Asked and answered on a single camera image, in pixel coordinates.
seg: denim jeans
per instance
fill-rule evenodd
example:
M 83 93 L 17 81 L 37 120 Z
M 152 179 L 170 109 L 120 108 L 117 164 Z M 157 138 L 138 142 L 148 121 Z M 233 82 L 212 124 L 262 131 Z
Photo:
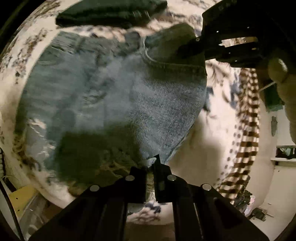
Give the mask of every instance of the denim jeans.
M 20 100 L 26 155 L 62 180 L 99 185 L 157 154 L 166 163 L 205 102 L 204 56 L 176 55 L 193 37 L 187 24 L 126 42 L 60 32 Z
M 83 0 L 56 17 L 62 27 L 108 25 L 130 28 L 144 26 L 167 7 L 165 0 Z

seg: jeans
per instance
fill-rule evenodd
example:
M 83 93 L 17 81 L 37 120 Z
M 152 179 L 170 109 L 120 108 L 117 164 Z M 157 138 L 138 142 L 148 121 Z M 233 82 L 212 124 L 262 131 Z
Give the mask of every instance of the jeans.
M 130 28 L 148 24 L 157 13 L 167 7 L 164 0 L 83 0 L 56 18 L 61 27 L 80 25 L 108 25 Z
M 175 54 L 193 36 L 187 24 L 124 43 L 60 32 L 21 96 L 26 155 L 62 180 L 102 186 L 157 154 L 166 163 L 205 102 L 204 56 Z

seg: metal pin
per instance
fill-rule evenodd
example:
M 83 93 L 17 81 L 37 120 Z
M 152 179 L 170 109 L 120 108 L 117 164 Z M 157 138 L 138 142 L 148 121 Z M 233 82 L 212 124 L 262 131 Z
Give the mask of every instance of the metal pin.
M 92 185 L 90 188 L 91 192 L 96 192 L 100 189 L 100 187 L 98 185 Z
M 133 181 L 134 179 L 135 179 L 135 177 L 132 176 L 132 175 L 128 175 L 128 176 L 126 176 L 126 181 L 128 181 L 128 182 L 131 182 L 131 181 Z
M 206 183 L 202 186 L 202 188 L 203 188 L 203 190 L 209 191 L 212 189 L 212 186 L 210 184 Z
M 168 179 L 169 181 L 174 181 L 174 180 L 177 179 L 177 177 L 176 177 L 175 175 L 168 175 L 168 176 L 167 176 L 167 179 Z

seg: dark green cloth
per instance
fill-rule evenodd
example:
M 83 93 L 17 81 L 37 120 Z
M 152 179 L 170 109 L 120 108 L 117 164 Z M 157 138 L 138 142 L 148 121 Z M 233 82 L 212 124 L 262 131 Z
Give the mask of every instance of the dark green cloth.
M 83 0 L 56 18 L 61 27 L 107 25 L 130 28 L 146 25 L 167 7 L 164 0 Z

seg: black cable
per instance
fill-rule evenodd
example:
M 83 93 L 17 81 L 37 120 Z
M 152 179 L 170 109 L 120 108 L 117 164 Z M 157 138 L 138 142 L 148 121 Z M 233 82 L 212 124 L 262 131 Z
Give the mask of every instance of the black cable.
M 17 220 L 17 216 L 15 214 L 15 211 L 13 209 L 13 206 L 11 204 L 11 201 L 9 199 L 9 196 L 6 193 L 5 188 L 4 188 L 3 184 L 2 184 L 2 182 L 0 182 L 0 190 L 3 193 L 3 196 L 4 196 L 4 198 L 5 198 L 5 200 L 6 200 L 7 204 L 8 204 L 8 207 L 9 207 L 9 210 L 11 212 L 13 221 L 15 223 L 15 226 L 16 226 L 16 229 L 17 229 L 17 233 L 19 235 L 19 238 L 20 238 L 21 241 L 25 241 L 24 236 L 22 234 L 22 230 L 20 229 L 20 224 L 18 223 L 18 220 Z

